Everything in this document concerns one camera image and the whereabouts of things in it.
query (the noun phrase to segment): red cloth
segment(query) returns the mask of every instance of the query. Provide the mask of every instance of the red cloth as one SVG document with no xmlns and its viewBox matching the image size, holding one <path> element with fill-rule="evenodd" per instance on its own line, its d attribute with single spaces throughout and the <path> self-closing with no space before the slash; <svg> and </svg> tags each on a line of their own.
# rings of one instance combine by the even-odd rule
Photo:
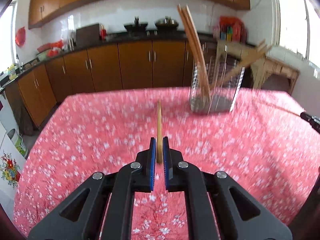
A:
<svg viewBox="0 0 320 240">
<path fill-rule="evenodd" d="M 68 97 L 36 141 L 15 196 L 14 223 L 25 235 L 95 171 L 132 162 L 156 137 L 157 101 L 170 147 L 202 171 L 226 171 L 288 224 L 305 202 L 320 164 L 320 140 L 287 93 L 241 89 L 231 113 L 190 111 L 189 89 L 147 89 Z M 168 193 L 163 166 L 155 190 L 136 193 L 132 239 L 187 239 L 183 193 Z"/>
</svg>

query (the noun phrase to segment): triangular cutout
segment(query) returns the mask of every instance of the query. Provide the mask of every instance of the triangular cutout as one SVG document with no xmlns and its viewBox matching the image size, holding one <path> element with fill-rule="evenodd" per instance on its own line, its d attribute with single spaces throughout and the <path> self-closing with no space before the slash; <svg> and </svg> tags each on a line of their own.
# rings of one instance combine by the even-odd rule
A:
<svg viewBox="0 0 320 240">
<path fill-rule="evenodd" d="M 237 188 L 231 187 L 229 191 L 243 221 L 248 221 L 260 215 L 260 209 L 247 199 Z"/>
<path fill-rule="evenodd" d="M 76 222 L 79 219 L 80 213 L 84 206 L 85 201 L 90 193 L 90 189 L 82 191 L 64 210 L 60 212 L 60 216 L 64 217 L 72 222 Z"/>
</svg>

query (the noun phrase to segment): bundle of chopsticks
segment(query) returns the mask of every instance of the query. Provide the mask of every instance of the bundle of chopsticks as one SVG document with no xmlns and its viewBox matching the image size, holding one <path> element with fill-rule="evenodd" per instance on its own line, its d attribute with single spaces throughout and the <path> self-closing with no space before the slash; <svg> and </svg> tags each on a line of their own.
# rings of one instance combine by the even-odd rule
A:
<svg viewBox="0 0 320 240">
<path fill-rule="evenodd" d="M 199 40 L 198 33 L 196 31 L 196 27 L 192 20 L 192 16 L 188 6 L 181 8 L 180 5 L 177 6 L 179 15 L 183 22 L 185 32 L 192 50 L 193 57 L 197 66 L 197 75 L 199 79 L 199 87 L 201 90 L 201 94 L 203 96 L 204 101 L 210 99 L 210 90 L 214 89 L 216 86 L 220 86 L 225 82 L 228 82 L 233 76 L 238 75 L 242 68 L 249 67 L 252 63 L 256 62 L 261 57 L 265 56 L 265 54 L 271 49 L 272 46 L 267 46 L 265 44 L 266 40 L 260 42 L 260 44 L 256 47 L 256 49 L 252 50 L 247 57 L 243 58 L 239 64 L 226 73 L 224 77 L 220 80 L 217 80 L 213 84 L 209 84 L 208 74 L 206 70 L 206 65 L 204 61 L 204 55 L 201 48 L 201 43 Z"/>
</svg>

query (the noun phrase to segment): yellow bottle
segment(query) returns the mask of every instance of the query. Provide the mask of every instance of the yellow bottle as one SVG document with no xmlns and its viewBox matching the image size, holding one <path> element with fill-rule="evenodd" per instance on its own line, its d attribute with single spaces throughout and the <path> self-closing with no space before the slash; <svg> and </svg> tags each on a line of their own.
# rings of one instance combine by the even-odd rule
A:
<svg viewBox="0 0 320 240">
<path fill-rule="evenodd" d="M 9 68 L 8 68 L 8 74 L 9 74 L 9 80 L 14 79 L 17 74 L 16 74 L 16 70 L 14 69 L 14 64 L 12 64 Z"/>
</svg>

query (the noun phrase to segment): floor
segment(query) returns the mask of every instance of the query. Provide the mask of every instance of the floor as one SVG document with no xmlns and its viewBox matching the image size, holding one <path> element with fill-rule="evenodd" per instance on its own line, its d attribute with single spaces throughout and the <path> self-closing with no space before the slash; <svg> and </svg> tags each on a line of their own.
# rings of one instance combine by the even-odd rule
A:
<svg viewBox="0 0 320 240">
<path fill-rule="evenodd" d="M 45 127 L 45 125 L 47 124 L 47 122 L 50 120 L 51 116 L 54 114 L 54 112 L 58 109 L 59 105 L 56 105 L 49 113 L 49 115 L 47 116 L 47 118 L 43 121 L 43 123 L 40 125 L 39 130 L 35 131 L 35 134 L 32 136 L 28 136 L 28 135 L 22 135 L 22 139 L 24 144 L 26 145 L 27 149 L 28 149 L 28 155 L 32 149 L 32 147 L 34 146 L 36 140 L 38 139 L 42 129 Z"/>
</svg>

